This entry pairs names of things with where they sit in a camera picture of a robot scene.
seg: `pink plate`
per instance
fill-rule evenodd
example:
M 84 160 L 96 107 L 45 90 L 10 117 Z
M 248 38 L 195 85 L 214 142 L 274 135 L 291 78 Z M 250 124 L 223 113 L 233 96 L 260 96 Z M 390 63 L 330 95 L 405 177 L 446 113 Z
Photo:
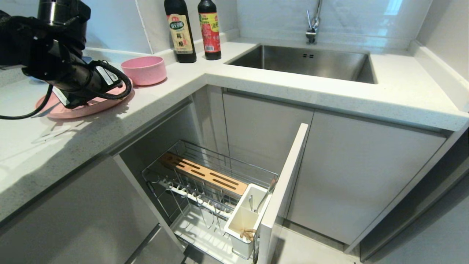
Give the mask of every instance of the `pink plate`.
M 114 88 L 114 89 L 108 91 L 107 93 L 117 95 L 117 94 L 120 94 L 124 91 L 125 91 L 125 84 L 123 84 L 122 87 Z M 75 109 L 67 109 L 60 103 L 57 106 L 55 106 L 49 114 L 47 114 L 47 117 L 58 118 L 58 119 L 67 119 L 67 118 L 76 118 L 76 117 L 82 117 L 82 116 L 89 116 L 89 115 L 104 111 L 106 109 L 109 109 L 109 108 L 121 103 L 122 101 L 124 101 L 129 96 L 132 96 L 133 93 L 134 93 L 134 90 L 132 89 L 132 91 L 130 92 L 130 94 L 127 97 L 125 97 L 124 99 L 120 99 L 120 100 L 107 100 L 107 99 L 96 97 L 96 98 L 88 101 L 88 105 L 79 106 L 79 107 L 76 107 Z M 39 101 L 36 103 L 36 107 L 38 107 L 42 103 L 42 101 L 44 100 L 44 97 L 45 96 L 43 96 L 41 99 L 39 99 Z M 50 107 L 57 104 L 58 102 L 59 102 L 59 98 L 57 98 L 57 96 L 54 93 L 52 93 L 51 98 L 49 99 L 49 102 L 47 102 L 47 104 L 45 105 L 45 107 L 43 108 L 42 111 L 45 111 L 45 110 L 49 109 Z

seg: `vinegar bottle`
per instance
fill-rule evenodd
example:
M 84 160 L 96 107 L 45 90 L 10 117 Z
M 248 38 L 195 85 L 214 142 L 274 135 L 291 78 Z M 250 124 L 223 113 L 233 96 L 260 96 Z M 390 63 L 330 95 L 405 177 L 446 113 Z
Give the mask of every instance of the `vinegar bottle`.
M 165 11 L 177 61 L 180 63 L 196 62 L 196 49 L 190 30 L 186 2 L 184 0 L 165 0 Z
M 220 34 L 217 15 L 217 6 L 212 0 L 201 0 L 197 6 L 199 11 L 202 39 L 207 60 L 219 60 L 221 58 Z

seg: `kitchen faucet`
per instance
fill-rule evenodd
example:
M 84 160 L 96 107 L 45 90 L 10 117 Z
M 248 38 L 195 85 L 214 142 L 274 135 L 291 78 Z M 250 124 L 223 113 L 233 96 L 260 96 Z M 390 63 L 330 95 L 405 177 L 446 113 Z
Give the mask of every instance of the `kitchen faucet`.
M 306 31 L 306 38 L 308 39 L 307 44 L 313 45 L 316 43 L 316 35 L 319 28 L 319 13 L 321 13 L 322 0 L 318 0 L 318 7 L 316 8 L 316 13 L 313 19 L 310 17 L 310 11 L 306 11 L 308 16 L 308 31 Z

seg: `white countertop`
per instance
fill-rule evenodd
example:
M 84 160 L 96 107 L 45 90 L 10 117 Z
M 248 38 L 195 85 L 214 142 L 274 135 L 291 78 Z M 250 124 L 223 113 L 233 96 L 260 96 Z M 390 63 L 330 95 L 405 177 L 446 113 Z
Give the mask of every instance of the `white countertop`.
M 258 40 L 246 39 L 224 43 L 218 61 L 207 61 L 200 53 L 196 63 L 168 65 L 166 82 L 135 89 L 131 100 L 80 120 L 0 120 L 0 221 L 206 84 L 451 131 L 461 129 L 469 120 L 469 114 L 459 111 L 405 51 L 371 53 L 376 85 L 223 64 L 256 43 Z M 285 41 L 276 44 L 292 46 Z M 19 115 L 32 110 L 47 85 L 26 79 L 0 89 L 0 113 Z

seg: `sink basin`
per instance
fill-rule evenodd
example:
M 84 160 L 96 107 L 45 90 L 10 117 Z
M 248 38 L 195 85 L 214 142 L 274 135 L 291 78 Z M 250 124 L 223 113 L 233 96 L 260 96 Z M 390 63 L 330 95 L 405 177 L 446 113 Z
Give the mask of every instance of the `sink basin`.
M 368 54 L 259 46 L 230 65 L 375 84 Z

